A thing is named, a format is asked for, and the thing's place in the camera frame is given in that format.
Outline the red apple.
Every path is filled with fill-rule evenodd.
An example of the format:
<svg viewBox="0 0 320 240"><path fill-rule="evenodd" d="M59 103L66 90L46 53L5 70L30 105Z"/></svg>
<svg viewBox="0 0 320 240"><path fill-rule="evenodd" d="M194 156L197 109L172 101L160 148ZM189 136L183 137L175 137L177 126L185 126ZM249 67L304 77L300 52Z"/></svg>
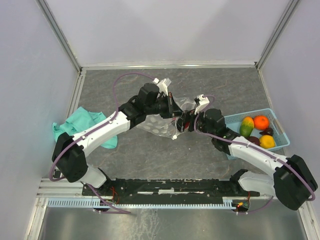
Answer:
<svg viewBox="0 0 320 240"><path fill-rule="evenodd" d="M190 121L185 120L182 117L180 117L176 122L176 127L179 132L184 132L185 129L189 128L189 125L190 125Z"/></svg>

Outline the clear dotted zip bag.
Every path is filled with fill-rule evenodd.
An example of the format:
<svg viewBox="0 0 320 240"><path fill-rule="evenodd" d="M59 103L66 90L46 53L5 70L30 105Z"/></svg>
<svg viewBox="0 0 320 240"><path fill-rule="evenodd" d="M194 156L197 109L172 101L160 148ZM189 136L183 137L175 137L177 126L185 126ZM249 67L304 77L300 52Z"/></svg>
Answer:
<svg viewBox="0 0 320 240"><path fill-rule="evenodd" d="M183 111L190 111L196 106L195 101L189 97L175 97L174 101ZM177 129L177 126L178 119L176 117L163 119L158 114L148 115L145 121L136 127L158 137L176 140L178 136L182 134L182 132Z"/></svg>

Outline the green mango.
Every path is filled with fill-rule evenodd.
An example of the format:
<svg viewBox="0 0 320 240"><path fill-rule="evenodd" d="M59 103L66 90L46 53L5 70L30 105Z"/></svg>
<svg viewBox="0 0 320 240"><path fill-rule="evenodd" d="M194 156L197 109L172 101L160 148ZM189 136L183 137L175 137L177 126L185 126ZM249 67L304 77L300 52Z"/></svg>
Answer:
<svg viewBox="0 0 320 240"><path fill-rule="evenodd" d="M250 137L254 128L255 124L253 118L247 116L242 120L242 123L239 128L239 134L245 138Z"/></svg>

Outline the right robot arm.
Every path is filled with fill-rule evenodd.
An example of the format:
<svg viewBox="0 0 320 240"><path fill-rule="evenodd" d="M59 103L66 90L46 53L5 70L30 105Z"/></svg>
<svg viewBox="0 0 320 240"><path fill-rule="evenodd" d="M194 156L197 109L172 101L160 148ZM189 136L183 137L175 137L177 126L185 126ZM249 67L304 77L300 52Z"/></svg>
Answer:
<svg viewBox="0 0 320 240"><path fill-rule="evenodd" d="M177 118L177 129L211 137L217 150L263 171L262 174L248 170L237 172L236 179L229 183L234 195L240 196L246 191L269 195L294 211L316 199L318 184L302 157L277 154L250 142L226 126L219 109L199 113L185 111Z"/></svg>

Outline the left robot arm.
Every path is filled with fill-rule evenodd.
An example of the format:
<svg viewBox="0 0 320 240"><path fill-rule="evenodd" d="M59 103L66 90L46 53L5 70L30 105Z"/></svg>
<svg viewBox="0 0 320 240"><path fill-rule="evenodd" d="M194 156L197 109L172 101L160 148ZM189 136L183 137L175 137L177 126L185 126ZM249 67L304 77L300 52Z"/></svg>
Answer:
<svg viewBox="0 0 320 240"><path fill-rule="evenodd" d="M182 114L171 92L165 93L157 85L146 83L137 95L102 122L74 135L62 133L55 144L51 170L58 168L68 182L85 182L99 195L106 195L111 183L101 170L87 164L86 157L102 143L143 123L148 115L171 119Z"/></svg>

